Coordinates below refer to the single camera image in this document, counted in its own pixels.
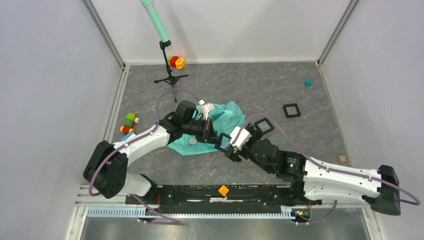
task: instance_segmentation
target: teal microphone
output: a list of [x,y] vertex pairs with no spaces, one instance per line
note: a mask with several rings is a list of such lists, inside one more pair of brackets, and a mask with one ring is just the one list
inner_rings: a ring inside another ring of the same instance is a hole
[[164,24],[159,17],[158,12],[156,11],[155,5],[153,4],[153,0],[140,0],[143,7],[146,9],[154,27],[156,28],[157,33],[159,34],[162,43],[168,48],[171,49],[171,41],[168,37],[167,30],[165,30]]

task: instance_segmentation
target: marble floor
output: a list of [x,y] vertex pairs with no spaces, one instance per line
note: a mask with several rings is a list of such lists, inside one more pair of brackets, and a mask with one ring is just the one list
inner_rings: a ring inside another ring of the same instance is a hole
[[[274,118],[306,153],[317,159],[337,163],[346,155],[341,131],[315,62],[210,63],[187,64],[174,75],[189,74],[176,86],[189,89],[207,103],[236,102],[248,117],[265,112]],[[140,117],[135,133],[156,122],[155,105],[159,95],[171,86],[154,80],[167,76],[165,65],[137,65],[129,69],[113,142],[123,137],[119,131],[129,112]],[[304,82],[312,80],[312,86]],[[185,92],[178,101],[196,99]],[[297,103],[300,117],[286,118],[282,106]],[[166,95],[160,104],[160,116],[175,111],[174,96]],[[281,150],[295,149],[276,129],[266,136]],[[234,163],[221,152],[182,156],[162,147],[136,160],[128,168],[132,174],[145,174],[157,184],[278,184],[280,179],[267,174],[249,160]]]

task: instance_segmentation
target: gray floor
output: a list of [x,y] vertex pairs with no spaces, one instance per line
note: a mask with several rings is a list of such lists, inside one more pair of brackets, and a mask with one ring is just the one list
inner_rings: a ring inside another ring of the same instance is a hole
[[[328,209],[314,209],[312,219]],[[181,219],[182,225],[144,225],[135,218],[89,217],[82,240],[369,240],[360,209],[337,209],[309,226],[284,219]]]
[[[309,155],[337,163],[337,156],[346,155],[341,132],[336,122],[320,72],[314,62],[212,63],[188,64],[175,75],[188,73],[177,87],[189,89],[207,103],[227,104],[235,101],[246,116],[266,112],[281,124],[288,135]],[[155,123],[158,96],[170,86],[153,83],[166,77],[164,65],[131,66],[119,109],[113,141],[123,137],[119,131],[129,112],[141,121],[135,133],[147,130]],[[305,80],[312,80],[305,87]],[[178,101],[196,102],[184,92]],[[297,103],[301,117],[286,118],[283,104]],[[175,110],[172,93],[160,105],[160,115]],[[278,131],[266,136],[281,150],[295,151]],[[143,173],[158,184],[276,184],[281,180],[265,173],[249,160],[234,163],[221,152],[181,156],[163,147],[135,161],[128,171]]]

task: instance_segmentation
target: yellow block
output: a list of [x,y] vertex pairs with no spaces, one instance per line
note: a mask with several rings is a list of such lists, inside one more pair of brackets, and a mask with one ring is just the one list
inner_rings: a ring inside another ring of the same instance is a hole
[[184,58],[180,57],[175,61],[175,67],[177,69],[182,69],[184,67],[184,65],[186,65],[186,61],[184,60]]
[[225,197],[229,191],[230,191],[230,190],[229,190],[229,189],[228,189],[228,187],[226,187],[225,185],[222,185],[222,186],[219,188],[219,190],[218,190],[218,192],[219,192],[219,193],[220,193],[223,197]]

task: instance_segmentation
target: tripod stand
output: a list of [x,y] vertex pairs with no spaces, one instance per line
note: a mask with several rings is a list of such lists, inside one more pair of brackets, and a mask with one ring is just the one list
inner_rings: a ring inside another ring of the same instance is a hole
[[[165,58],[166,71],[168,72],[168,77],[161,79],[161,80],[155,80],[154,83],[157,84],[157,83],[160,83],[160,82],[166,82],[167,84],[171,85],[171,87],[174,89],[175,84],[178,82],[178,80],[180,80],[180,78],[187,77],[188,74],[180,75],[180,76],[173,76],[171,67],[168,64],[167,54],[165,53],[165,47],[166,46],[162,41],[159,42],[159,46],[160,46],[160,49],[162,49],[163,57]],[[176,95],[175,92],[176,91],[173,91],[173,99],[174,99],[175,102],[177,102],[177,95]]]

